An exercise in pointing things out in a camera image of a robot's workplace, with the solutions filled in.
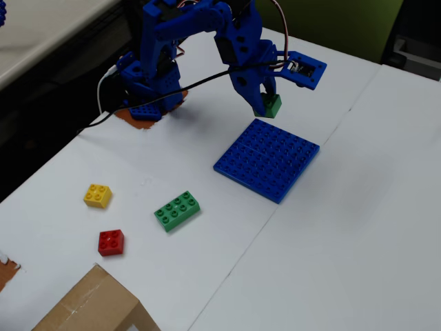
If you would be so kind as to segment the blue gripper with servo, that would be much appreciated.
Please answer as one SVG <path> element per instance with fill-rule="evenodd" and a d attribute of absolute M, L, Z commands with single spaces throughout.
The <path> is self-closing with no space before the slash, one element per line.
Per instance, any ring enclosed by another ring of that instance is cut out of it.
<path fill-rule="evenodd" d="M 229 74 L 235 91 L 258 116 L 263 116 L 266 110 L 260 95 L 260 85 L 263 82 L 260 74 L 273 74 L 269 68 L 272 59 L 267 54 L 272 42 L 261 39 L 261 20 L 240 20 L 239 28 L 236 27 L 236 22 L 237 20 L 227 21 L 224 26 L 216 29 L 214 36 L 221 60 L 228 66 L 223 74 Z M 266 100 L 272 99 L 276 95 L 275 78 L 265 77 L 264 87 Z"/>

